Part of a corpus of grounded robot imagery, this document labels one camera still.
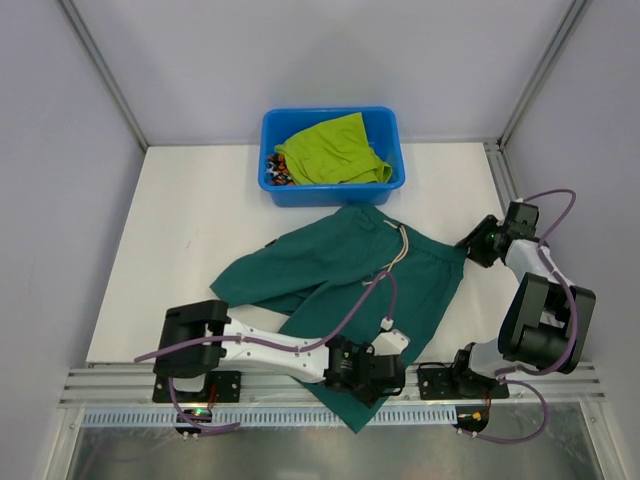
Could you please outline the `dark green shorts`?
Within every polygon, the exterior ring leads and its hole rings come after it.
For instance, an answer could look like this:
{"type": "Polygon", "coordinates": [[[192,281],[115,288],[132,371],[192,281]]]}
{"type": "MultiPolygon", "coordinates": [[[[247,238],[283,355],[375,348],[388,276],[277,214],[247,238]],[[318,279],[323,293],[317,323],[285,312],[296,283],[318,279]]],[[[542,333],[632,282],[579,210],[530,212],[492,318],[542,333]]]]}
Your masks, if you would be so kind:
{"type": "Polygon", "coordinates": [[[232,307],[253,305],[286,316],[282,334],[324,337],[390,267],[342,330],[370,342],[389,314],[410,339],[413,363],[433,338],[463,279],[465,254],[429,239],[372,205],[350,205],[280,236],[223,270],[211,289],[232,307]]]}

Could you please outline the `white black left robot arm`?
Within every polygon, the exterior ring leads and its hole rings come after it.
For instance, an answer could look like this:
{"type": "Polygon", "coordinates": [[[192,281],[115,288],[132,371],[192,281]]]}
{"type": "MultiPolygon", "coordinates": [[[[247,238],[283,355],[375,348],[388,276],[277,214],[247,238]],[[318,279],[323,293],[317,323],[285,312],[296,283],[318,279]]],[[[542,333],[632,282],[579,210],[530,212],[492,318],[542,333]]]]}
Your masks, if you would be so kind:
{"type": "Polygon", "coordinates": [[[166,312],[153,372],[160,379],[192,379],[222,366],[263,368],[348,393],[371,408],[404,389],[408,345],[387,321],[371,342],[340,334],[329,340],[291,337],[249,326],[228,315],[227,303],[207,300],[166,312]]]}

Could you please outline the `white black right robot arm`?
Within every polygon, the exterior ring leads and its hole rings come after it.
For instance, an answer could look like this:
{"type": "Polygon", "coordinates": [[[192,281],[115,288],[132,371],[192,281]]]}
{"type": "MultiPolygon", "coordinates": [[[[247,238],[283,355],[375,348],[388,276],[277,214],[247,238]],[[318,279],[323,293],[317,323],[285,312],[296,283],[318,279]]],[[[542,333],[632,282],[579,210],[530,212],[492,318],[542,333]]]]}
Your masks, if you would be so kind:
{"type": "Polygon", "coordinates": [[[453,388],[463,398],[491,393],[512,372],[570,374],[580,362],[596,296],[560,271],[536,235],[538,219],[537,206],[513,201],[502,220],[486,216],[456,244],[482,267],[501,261],[519,282],[497,337],[454,357],[453,388]]]}

